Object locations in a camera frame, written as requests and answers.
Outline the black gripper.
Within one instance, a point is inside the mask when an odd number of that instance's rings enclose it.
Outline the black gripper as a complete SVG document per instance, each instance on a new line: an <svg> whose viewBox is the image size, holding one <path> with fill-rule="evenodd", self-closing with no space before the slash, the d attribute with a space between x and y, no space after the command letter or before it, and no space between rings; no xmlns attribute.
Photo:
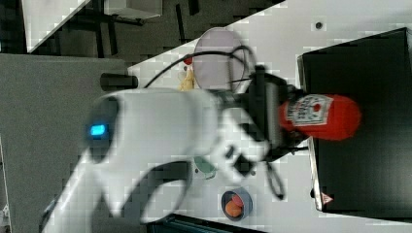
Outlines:
<svg viewBox="0 0 412 233"><path fill-rule="evenodd" d="M288 84L284 79L268 74L265 67L257 65L249 76L251 82L241 103L252 118L252 123L243 125L251 137L268 145L264 159L279 159L308 138L299 131L286 131L280 125L279 107L287 99L297 101L306 95L303 89Z"/></svg>

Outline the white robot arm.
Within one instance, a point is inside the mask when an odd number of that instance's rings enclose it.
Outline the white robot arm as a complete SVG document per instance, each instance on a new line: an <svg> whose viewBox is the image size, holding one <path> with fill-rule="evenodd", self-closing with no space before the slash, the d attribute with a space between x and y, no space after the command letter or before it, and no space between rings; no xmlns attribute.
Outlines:
<svg viewBox="0 0 412 233"><path fill-rule="evenodd" d="M84 150L63 191L48 206L39 233L92 233L99 204L126 224L151 222L161 187L181 185L154 219L177 211L200 157L232 184L259 164L290 152L279 107L292 87L256 67L245 92L228 89L128 89L96 100L86 122Z"/></svg>

